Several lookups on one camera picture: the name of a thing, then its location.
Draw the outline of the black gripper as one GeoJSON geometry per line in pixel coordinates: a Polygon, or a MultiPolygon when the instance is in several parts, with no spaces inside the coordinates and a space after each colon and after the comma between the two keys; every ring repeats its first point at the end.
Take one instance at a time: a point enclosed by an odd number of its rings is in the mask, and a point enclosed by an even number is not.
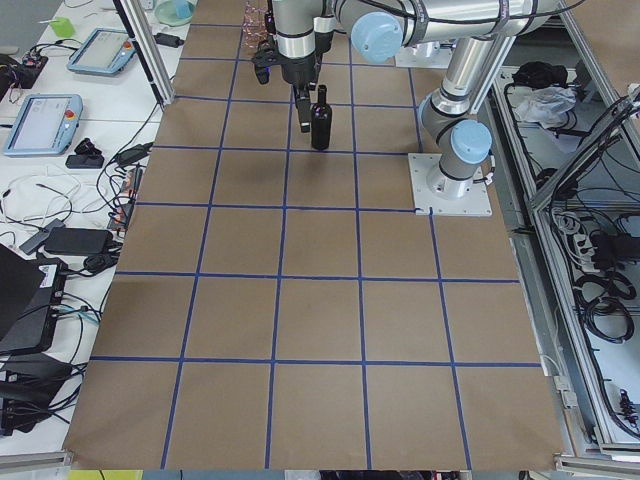
{"type": "Polygon", "coordinates": [[[285,82],[295,87],[294,99],[300,131],[311,131],[311,100],[309,91],[317,89],[320,63],[315,54],[302,58],[282,57],[281,72],[285,82]]]}

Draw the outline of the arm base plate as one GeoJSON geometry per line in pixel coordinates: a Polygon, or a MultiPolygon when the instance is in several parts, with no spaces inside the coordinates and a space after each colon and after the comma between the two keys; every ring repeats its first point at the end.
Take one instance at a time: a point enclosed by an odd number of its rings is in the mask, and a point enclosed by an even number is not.
{"type": "Polygon", "coordinates": [[[446,70],[455,48],[456,42],[427,42],[404,47],[394,57],[395,66],[446,70]]]}
{"type": "Polygon", "coordinates": [[[440,154],[408,155],[414,211],[417,215],[490,217],[488,187],[480,166],[470,179],[458,181],[440,170],[440,154]]]}

